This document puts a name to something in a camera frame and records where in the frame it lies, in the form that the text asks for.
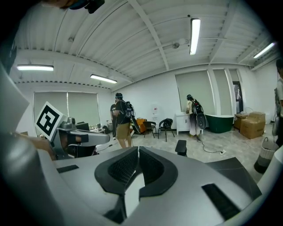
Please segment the cardboard box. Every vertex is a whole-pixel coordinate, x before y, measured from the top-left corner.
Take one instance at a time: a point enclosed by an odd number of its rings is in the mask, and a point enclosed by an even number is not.
[[[234,127],[240,129],[242,120],[248,117],[248,115],[249,114],[235,114]]]
[[[252,112],[246,119],[241,120],[240,133],[249,139],[261,136],[264,133],[265,114]]]

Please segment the fluorescent ceiling light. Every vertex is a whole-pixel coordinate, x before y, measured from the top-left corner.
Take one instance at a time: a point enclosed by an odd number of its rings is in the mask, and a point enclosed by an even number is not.
[[[266,51],[270,50],[273,46],[275,45],[275,42],[271,43],[270,45],[268,45],[267,47],[265,47],[262,51],[260,51],[258,54],[256,54],[253,58],[258,58],[260,57],[262,54],[264,54]]]
[[[191,47],[190,55],[195,55],[199,41],[200,19],[191,19]]]
[[[108,79],[99,75],[91,75],[90,76],[92,79],[98,79],[104,82],[109,82],[109,83],[117,83],[117,81],[113,80],[113,79]]]
[[[54,67],[50,65],[19,64],[17,68],[19,71],[54,71]]]

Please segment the khaki shorts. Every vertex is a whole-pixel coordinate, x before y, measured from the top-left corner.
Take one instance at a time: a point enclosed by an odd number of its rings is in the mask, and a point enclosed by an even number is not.
[[[130,123],[120,124],[116,129],[117,139],[127,139],[130,136]]]

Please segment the white ceiling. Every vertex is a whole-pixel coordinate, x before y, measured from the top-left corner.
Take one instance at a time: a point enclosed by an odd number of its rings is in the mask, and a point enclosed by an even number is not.
[[[200,18],[199,43],[189,54],[190,19]],[[180,39],[185,44],[174,49]],[[57,82],[98,86],[90,75],[115,90],[165,71],[198,64],[256,66],[272,41],[261,21],[237,0],[106,0],[94,14],[36,5],[22,19],[16,36],[15,83]],[[19,72],[17,64],[54,65],[54,72]]]

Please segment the green bathtub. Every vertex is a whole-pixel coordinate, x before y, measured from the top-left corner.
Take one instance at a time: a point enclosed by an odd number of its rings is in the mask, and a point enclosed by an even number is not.
[[[223,133],[230,131],[233,127],[233,115],[205,115],[209,125],[209,129],[215,133]]]

